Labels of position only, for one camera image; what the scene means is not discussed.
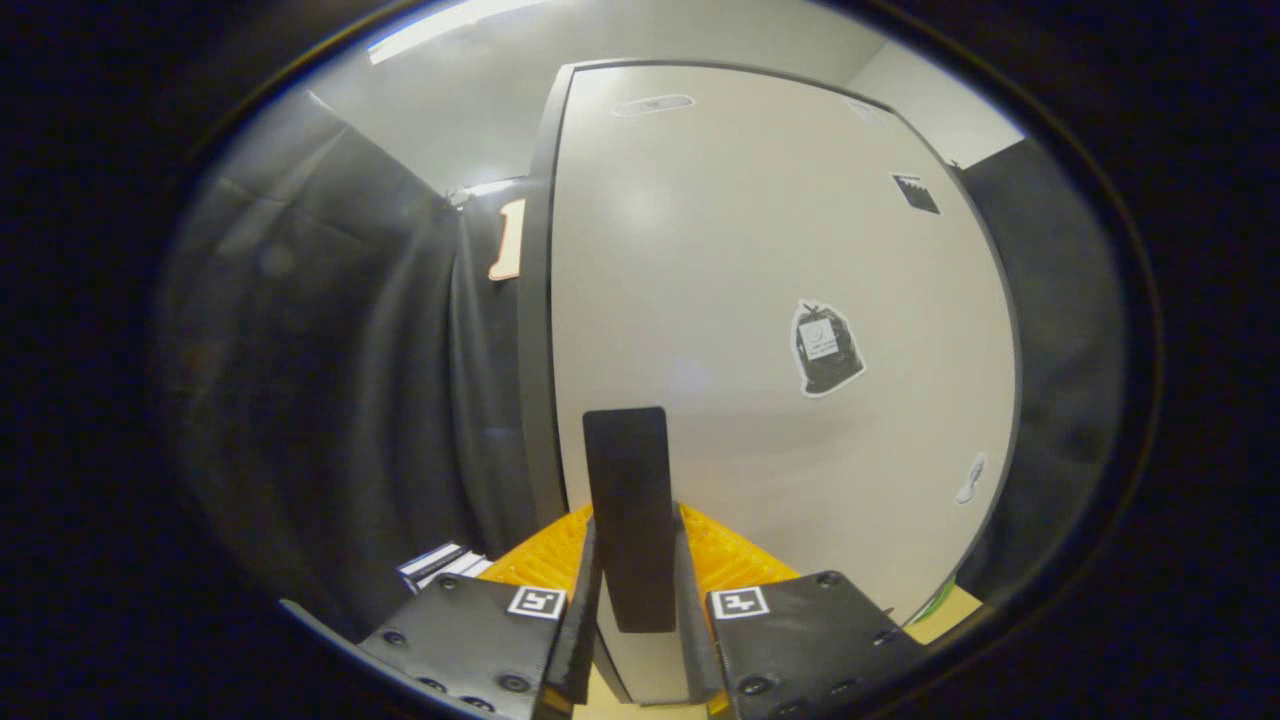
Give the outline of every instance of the trash bag sticker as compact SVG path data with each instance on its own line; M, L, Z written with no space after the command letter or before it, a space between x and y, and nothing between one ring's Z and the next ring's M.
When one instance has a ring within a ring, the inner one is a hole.
M938 210L938 204L933 201L933 196L929 195L929 188L924 187L924 181L920 176L909 176L904 173L890 173L893 182L897 183L897 188L902 191L902 197L906 197L906 204L916 210L924 210L925 213L933 213L934 215L941 215L942 210Z
M796 368L804 380L800 391L808 397L836 392L867 369L849 319L824 302L801 300L791 334Z

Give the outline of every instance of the white wall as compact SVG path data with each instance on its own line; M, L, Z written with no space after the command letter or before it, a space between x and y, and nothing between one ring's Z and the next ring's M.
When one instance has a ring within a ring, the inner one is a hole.
M961 168L1023 138L1023 132L942 68L888 42L846 86L892 105L947 163Z
M883 46L803 0L548 0L379 65L364 50L305 83L438 192L529 172L547 92L566 63L710 59L838 85Z

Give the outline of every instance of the yellow textured pad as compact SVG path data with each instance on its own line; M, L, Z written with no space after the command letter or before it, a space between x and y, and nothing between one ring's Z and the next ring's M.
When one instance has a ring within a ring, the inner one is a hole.
M692 507L681 505L680 516L685 520L689 555L694 559L694 578L698 579L698 597L703 603L708 630L710 615L707 614L707 593L781 583L800 577L778 559ZM707 703L707 712L716 715L726 707L728 696L721 691Z
M499 557L479 578L508 585L559 589L572 601L590 519L590 505L564 515Z
M707 593L800 577L768 552L707 515L681 505L680 516L685 521L689 553L694 560L694 577L698 580L698 596L708 629L710 629L710 616L707 615ZM590 519L590 505L564 515L498 559L492 568L480 574L480 579L562 589L572 600L582 561L586 523ZM716 714L727 706L728 697L721 691L708 703L708 711Z

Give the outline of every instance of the black curtain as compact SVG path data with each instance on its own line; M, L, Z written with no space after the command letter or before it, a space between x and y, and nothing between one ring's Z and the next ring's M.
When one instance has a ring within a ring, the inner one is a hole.
M1125 324L1107 234L1030 140L959 172L1018 314L1021 419L991 521L956 582L1004 603L1088 505L1119 429Z
M159 302L165 418L257 583L360 641L407 600L398 564L447 541L495 557L534 530L515 287L484 277L498 236L479 206L311 95L255 122L195 197Z

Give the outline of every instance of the green object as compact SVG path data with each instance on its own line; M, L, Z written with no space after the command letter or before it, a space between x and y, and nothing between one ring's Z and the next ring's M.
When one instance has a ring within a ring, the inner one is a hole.
M950 578L947 578L947 582L942 585L942 589L940 589L938 593L933 596L933 600L929 601L929 605L924 606L924 610L922 610L919 615L913 618L908 623L908 625L914 625L920 620L924 620L929 615L937 612L937 610L942 607L942 603L947 601L947 597L951 594L951 588L954 587L956 587L956 577L951 575Z

